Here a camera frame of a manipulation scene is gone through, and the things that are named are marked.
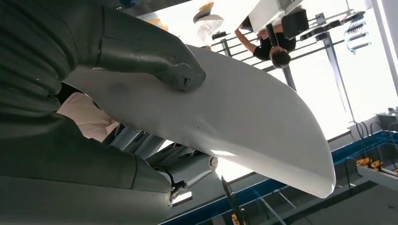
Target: person's arm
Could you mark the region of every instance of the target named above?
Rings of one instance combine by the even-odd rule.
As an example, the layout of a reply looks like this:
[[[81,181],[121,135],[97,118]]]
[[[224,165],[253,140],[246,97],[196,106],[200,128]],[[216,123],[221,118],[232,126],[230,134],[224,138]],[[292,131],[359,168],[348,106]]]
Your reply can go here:
[[[236,30],[235,34],[239,41],[247,48],[247,50],[249,50],[251,53],[254,53],[254,50],[256,50],[257,46],[250,43],[250,41],[247,40],[247,38],[239,30]]]

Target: yellow clamp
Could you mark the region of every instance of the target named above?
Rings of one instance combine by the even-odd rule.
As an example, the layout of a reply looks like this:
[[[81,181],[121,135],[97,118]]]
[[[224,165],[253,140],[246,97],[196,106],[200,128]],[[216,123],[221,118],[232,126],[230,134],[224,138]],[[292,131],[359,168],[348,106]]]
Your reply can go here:
[[[237,219],[237,216],[235,214],[232,214],[232,222],[234,225],[240,225],[239,220]]]
[[[376,171],[380,171],[382,168],[383,162],[380,160],[374,161],[370,164],[370,166]]]
[[[372,160],[370,158],[362,158],[357,161],[357,165],[364,166],[364,167],[369,167],[369,164],[372,163]]]

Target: bolt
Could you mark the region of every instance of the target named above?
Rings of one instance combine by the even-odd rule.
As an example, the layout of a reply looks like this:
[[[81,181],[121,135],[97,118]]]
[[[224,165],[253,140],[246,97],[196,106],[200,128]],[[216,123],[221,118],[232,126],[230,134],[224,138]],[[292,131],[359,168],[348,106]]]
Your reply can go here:
[[[218,166],[218,158],[216,157],[211,157],[209,161],[209,166],[211,170],[215,170]]]

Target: dark hair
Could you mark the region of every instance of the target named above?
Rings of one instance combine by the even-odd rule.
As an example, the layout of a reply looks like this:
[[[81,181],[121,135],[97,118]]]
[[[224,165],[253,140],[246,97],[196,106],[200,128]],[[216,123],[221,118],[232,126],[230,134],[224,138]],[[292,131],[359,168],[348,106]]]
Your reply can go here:
[[[272,63],[276,68],[285,68],[286,66],[288,66],[291,60],[289,53],[285,51],[274,52],[271,58],[272,58]]]

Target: scuff mark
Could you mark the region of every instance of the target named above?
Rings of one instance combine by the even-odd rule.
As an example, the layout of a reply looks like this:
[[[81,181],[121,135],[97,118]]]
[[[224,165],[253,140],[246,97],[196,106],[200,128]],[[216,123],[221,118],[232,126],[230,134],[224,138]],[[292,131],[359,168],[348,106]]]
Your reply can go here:
[[[188,77],[184,77],[184,86],[189,86],[191,84],[191,81]]]

